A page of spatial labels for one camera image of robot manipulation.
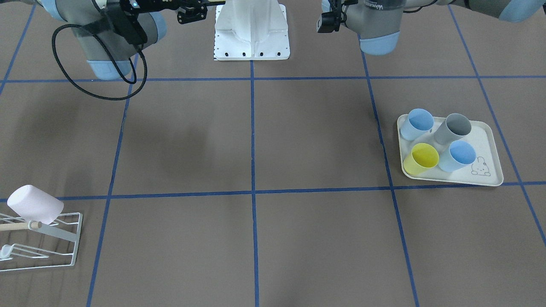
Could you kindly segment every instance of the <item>cup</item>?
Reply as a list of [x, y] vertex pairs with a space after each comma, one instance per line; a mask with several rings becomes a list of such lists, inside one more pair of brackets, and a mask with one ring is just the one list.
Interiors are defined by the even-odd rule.
[[449, 145], [440, 155], [438, 166], [444, 172], [453, 172], [465, 166], [469, 166], [476, 160], [474, 147], [463, 140], [457, 140]]
[[408, 118], [400, 128], [400, 134], [408, 141], [413, 141], [432, 129], [434, 119], [424, 109], [413, 109], [409, 112]]
[[417, 175], [438, 165], [438, 151], [427, 143], [418, 143], [404, 159], [404, 170], [410, 175]]
[[32, 185], [18, 188], [8, 198], [8, 206], [25, 221], [51, 224], [64, 208], [62, 201]]
[[452, 113], [436, 130], [434, 139], [440, 144], [449, 144], [468, 135], [470, 130], [472, 130], [472, 125], [466, 116]]

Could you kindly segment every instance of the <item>tray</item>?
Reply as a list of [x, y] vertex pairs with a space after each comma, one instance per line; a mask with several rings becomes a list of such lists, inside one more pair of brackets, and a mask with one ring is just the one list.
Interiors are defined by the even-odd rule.
[[415, 144], [428, 143], [434, 146], [439, 154], [446, 150], [449, 147], [449, 144], [441, 145], [434, 140], [433, 132], [438, 129], [444, 119], [446, 119], [445, 117], [434, 117], [434, 126], [432, 129], [413, 141], [405, 140], [400, 135], [400, 127], [402, 127], [402, 124], [406, 121], [407, 117], [407, 114], [400, 115], [396, 123], [402, 172], [407, 177], [417, 180], [454, 182], [458, 184], [480, 186], [500, 186], [502, 184], [504, 176], [502, 175], [501, 162], [498, 159], [497, 146], [493, 139], [493, 132], [489, 125], [480, 121], [470, 121], [472, 131], [461, 139], [470, 143], [476, 150], [477, 158], [471, 166], [463, 167], [452, 173], [444, 172], [440, 167], [436, 166], [435, 168], [429, 169], [416, 176], [409, 175], [406, 170], [404, 170], [403, 160], [410, 153], [411, 148]]

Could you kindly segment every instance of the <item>grid line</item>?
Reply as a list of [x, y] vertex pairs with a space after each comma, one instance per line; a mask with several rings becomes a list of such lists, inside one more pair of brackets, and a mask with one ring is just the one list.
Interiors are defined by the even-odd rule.
[[451, 17], [453, 18], [453, 21], [455, 22], [455, 27], [457, 28], [457, 31], [459, 32], [459, 36], [461, 38], [462, 44], [465, 47], [466, 54], [468, 55], [468, 59], [470, 60], [470, 64], [472, 65], [472, 68], [474, 69], [474, 73], [476, 74], [476, 78], [478, 79], [479, 85], [482, 89], [483, 96], [485, 98], [485, 101], [487, 102], [487, 106], [489, 107], [489, 111], [491, 112], [491, 115], [493, 117], [493, 121], [495, 122], [495, 125], [497, 127], [498, 133], [501, 136], [501, 140], [503, 145], [505, 146], [506, 152], [508, 153], [508, 158], [510, 159], [510, 163], [512, 164], [512, 168], [514, 169], [515, 175], [518, 178], [519, 186], [521, 187], [521, 191], [523, 192], [523, 195], [525, 197], [525, 200], [527, 201], [527, 206], [529, 207], [529, 210], [531, 211], [531, 215], [535, 221], [535, 224], [538, 228], [538, 232], [540, 233], [542, 237], [542, 242], [544, 243], [544, 246], [546, 246], [546, 237], [544, 236], [544, 231], [542, 230], [542, 226], [540, 221], [538, 220], [537, 214], [535, 212], [535, 209], [533, 208], [533, 205], [531, 203], [531, 199], [529, 198], [529, 195], [527, 194], [527, 190], [525, 190], [525, 185], [523, 184], [523, 181], [521, 180], [521, 176], [519, 174], [518, 168], [515, 165], [515, 160], [512, 157], [512, 153], [510, 152], [510, 148], [508, 147], [508, 143], [506, 142], [506, 138], [504, 134], [502, 133], [501, 126], [498, 122], [497, 116], [495, 115], [495, 111], [493, 110], [493, 107], [491, 105], [491, 101], [489, 101], [489, 96], [487, 95], [487, 92], [485, 90], [485, 87], [483, 85], [482, 79], [478, 73], [478, 69], [476, 68], [476, 64], [474, 63], [474, 60], [472, 59], [472, 55], [470, 54], [470, 50], [468, 49], [468, 45], [466, 44], [465, 38], [462, 35], [461, 29], [459, 27], [459, 24], [457, 23], [457, 19], [455, 18], [455, 14], [453, 13], [453, 10], [451, 9], [451, 5], [448, 5], [449, 12], [451, 13]]
[[[138, 55], [135, 56], [134, 65], [137, 65], [138, 62]], [[133, 85], [129, 84], [129, 89], [127, 90], [127, 95], [130, 95], [133, 91]], [[114, 190], [114, 181], [116, 180], [116, 172], [117, 172], [117, 163], [120, 158], [120, 152], [121, 152], [121, 143], [123, 140], [123, 128], [125, 126], [125, 120], [127, 119], [127, 110], [129, 109], [129, 102], [130, 98], [127, 98], [125, 100], [125, 108], [123, 109], [123, 117], [121, 119], [121, 127], [120, 127], [120, 133], [117, 140], [117, 148], [116, 148], [116, 155], [114, 157], [114, 165], [112, 167], [112, 178], [110, 179], [110, 186], [108, 187], [108, 195], [106, 196], [106, 204], [104, 206], [104, 214], [103, 214], [103, 220], [102, 224], [100, 226], [100, 235], [99, 240], [97, 244], [97, 253], [95, 255], [95, 261], [93, 264], [93, 273], [91, 275], [91, 282], [89, 284], [89, 293], [87, 295], [87, 307], [91, 307], [91, 300], [93, 299], [93, 291], [95, 287], [95, 281], [97, 279], [97, 271], [99, 266], [99, 260], [100, 260], [100, 252], [102, 251], [102, 243], [104, 240], [104, 234], [106, 230], [106, 221], [108, 220], [108, 212], [110, 209], [110, 201], [112, 200], [112, 191]]]
[[402, 248], [404, 250], [404, 258], [406, 259], [406, 267], [408, 270], [409, 282], [411, 284], [413, 301], [415, 303], [415, 306], [419, 307], [419, 297], [417, 295], [417, 288], [415, 286], [415, 280], [413, 278], [413, 270], [411, 267], [410, 255], [408, 253], [406, 237], [404, 235], [404, 229], [402, 226], [402, 219], [400, 217], [400, 211], [398, 210], [398, 202], [396, 200], [396, 193], [394, 192], [395, 190], [393, 185], [393, 178], [390, 175], [389, 158], [387, 157], [387, 150], [385, 148], [385, 142], [383, 141], [383, 133], [381, 132], [381, 122], [379, 121], [379, 115], [377, 114], [375, 98], [373, 96], [372, 82], [370, 79], [370, 73], [368, 71], [368, 65], [366, 62], [366, 55], [362, 51], [360, 52], [360, 54], [362, 55], [362, 62], [364, 64], [364, 71], [366, 73], [366, 82], [368, 85], [368, 90], [370, 92], [370, 100], [371, 100], [371, 104], [373, 108], [373, 115], [375, 116], [375, 119], [377, 121], [377, 133], [379, 134], [379, 141], [381, 142], [381, 147], [383, 148], [383, 157], [385, 159], [385, 169], [387, 171], [387, 177], [389, 179], [389, 189], [390, 189], [391, 197], [393, 199], [394, 211], [396, 213], [396, 221], [398, 223], [398, 231], [400, 232], [400, 240], [402, 243]]
[[[504, 182], [502, 186], [519, 186], [519, 182]], [[546, 181], [527, 181], [523, 182], [525, 186], [542, 186]], [[483, 186], [467, 184], [444, 184], [444, 185], [413, 185], [413, 186], [393, 186], [395, 190], [427, 190], [433, 188], [480, 188]], [[362, 191], [384, 191], [390, 190], [390, 186], [370, 186], [370, 187], [334, 187], [334, 188], [295, 188], [280, 190], [256, 190], [258, 194], [297, 194], [297, 193], [327, 193], [327, 192], [362, 192]], [[175, 198], [175, 197], [202, 197], [202, 196], [224, 196], [224, 195], [251, 195], [252, 191], [213, 191], [213, 192], [186, 192], [186, 193], [156, 193], [156, 194], [113, 194], [110, 199], [138, 199], [138, 198]], [[96, 196], [59, 196], [59, 200], [106, 200], [108, 195]], [[0, 198], [0, 203], [7, 202], [7, 198]]]
[[[365, 76], [299, 76], [299, 77], [254, 77], [255, 81], [278, 81], [278, 80], [365, 80]], [[372, 80], [399, 80], [399, 79], [477, 79], [474, 76], [457, 76], [457, 75], [411, 75], [411, 76], [370, 76]], [[545, 79], [546, 75], [488, 75], [480, 76], [481, 79]], [[148, 78], [148, 82], [161, 81], [250, 81], [250, 77], [194, 77], [194, 78]], [[122, 79], [115, 80], [100, 80], [100, 79], [74, 79], [75, 82], [123, 82]], [[28, 79], [28, 80], [3, 80], [4, 83], [65, 83], [69, 82], [66, 79]]]
[[0, 84], [0, 95], [2, 95], [2, 92], [4, 91], [4, 86], [7, 83], [7, 80], [9, 78], [9, 73], [11, 72], [11, 69], [13, 68], [13, 64], [15, 63], [15, 58], [17, 58], [17, 53], [19, 53], [19, 49], [21, 48], [23, 40], [25, 39], [25, 35], [27, 34], [27, 30], [28, 30], [28, 27], [31, 24], [32, 16], [34, 16], [34, 11], [35, 10], [36, 10], [36, 4], [34, 4], [32, 6], [31, 12], [28, 15], [27, 23], [25, 24], [25, 29], [23, 29], [23, 33], [21, 34], [21, 37], [19, 38], [19, 42], [17, 43], [17, 47], [15, 48], [15, 51], [13, 52], [13, 56], [11, 57], [11, 61], [9, 62], [8, 70], [6, 70], [6, 72], [5, 72], [2, 84]]
[[251, 108], [251, 185], [252, 185], [252, 239], [254, 246], [254, 306], [260, 306], [258, 270], [258, 225], [256, 212], [256, 129], [254, 124], [254, 61], [250, 61], [250, 108]]

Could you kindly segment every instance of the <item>gray floor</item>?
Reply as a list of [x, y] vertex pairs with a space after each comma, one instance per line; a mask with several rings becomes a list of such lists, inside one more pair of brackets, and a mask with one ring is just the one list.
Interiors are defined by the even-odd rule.
[[[318, 2], [281, 3], [287, 61], [215, 62], [213, 18], [164, 12], [126, 102], [63, 81], [42, 8], [0, 5], [0, 211], [32, 184], [84, 215], [76, 265], [1, 273], [0, 305], [546, 305], [543, 12], [433, 6], [363, 57], [355, 33], [315, 33]], [[86, 88], [127, 93], [58, 44]], [[505, 183], [405, 177], [395, 123], [416, 107], [491, 126]]]

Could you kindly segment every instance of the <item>yellow cup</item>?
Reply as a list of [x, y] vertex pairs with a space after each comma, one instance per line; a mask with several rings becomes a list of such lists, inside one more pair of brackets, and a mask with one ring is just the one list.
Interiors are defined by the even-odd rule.
[[440, 156], [432, 145], [415, 144], [411, 153], [404, 159], [404, 169], [410, 175], [417, 175], [438, 165]]

